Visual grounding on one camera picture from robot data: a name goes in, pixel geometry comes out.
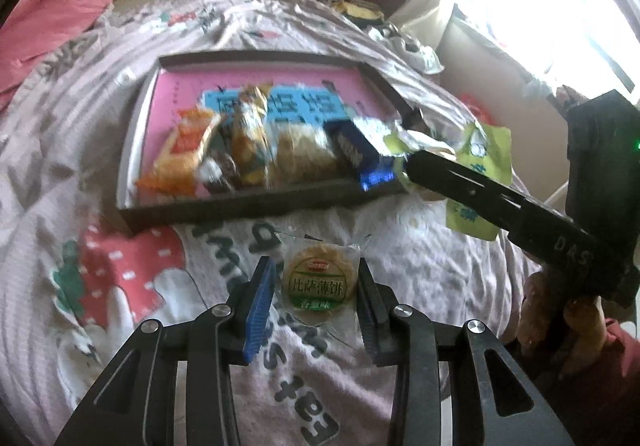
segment silver bolt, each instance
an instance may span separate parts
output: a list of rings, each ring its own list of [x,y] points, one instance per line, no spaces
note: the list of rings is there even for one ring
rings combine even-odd
[[[482,334],[486,327],[480,320],[470,320],[466,323],[466,328],[473,334]]]
[[[222,318],[231,314],[231,308],[226,303],[219,303],[211,308],[211,314]]]
[[[414,308],[401,303],[394,307],[394,314],[400,318],[409,318],[414,313]]]
[[[145,334],[151,334],[158,330],[160,327],[158,320],[146,320],[142,322],[140,330]]]

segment pink pillow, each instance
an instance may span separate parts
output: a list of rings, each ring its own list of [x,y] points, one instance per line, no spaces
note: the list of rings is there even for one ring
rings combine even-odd
[[[84,32],[113,0],[20,0],[0,28],[0,112],[31,70]]]

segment bed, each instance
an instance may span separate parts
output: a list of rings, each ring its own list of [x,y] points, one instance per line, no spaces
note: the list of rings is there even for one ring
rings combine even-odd
[[[140,320],[190,320],[224,301],[262,254],[279,259],[277,228],[358,242],[376,281],[402,302],[453,325],[478,318],[514,338],[535,265],[503,232],[489,243],[446,229],[442,201],[396,195],[354,209],[128,235],[114,191],[137,90],[156,57],[218,49],[363,60],[452,144],[473,119],[314,0],[117,1],[47,56],[0,118],[0,397],[34,445],[53,443]],[[517,177],[514,184],[524,188]],[[301,326],[282,308],[271,308],[268,330],[252,365],[232,373],[243,444],[385,443],[392,368],[373,367],[361,341]],[[294,397],[282,396],[283,383],[297,386]],[[301,400],[314,404],[311,420],[301,417]],[[175,417],[176,444],[184,444],[184,369]]]

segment bright window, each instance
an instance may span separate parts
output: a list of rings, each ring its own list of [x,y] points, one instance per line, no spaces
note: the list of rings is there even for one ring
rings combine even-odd
[[[637,100],[640,43],[613,0],[456,0],[466,20],[539,78]]]

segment person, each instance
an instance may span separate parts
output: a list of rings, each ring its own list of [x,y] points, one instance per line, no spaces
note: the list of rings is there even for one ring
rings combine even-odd
[[[516,331],[524,357],[545,340],[558,309],[552,273],[533,274]],[[612,319],[599,297],[570,300],[564,320],[575,336],[558,381],[543,392],[576,446],[640,444],[640,342]]]

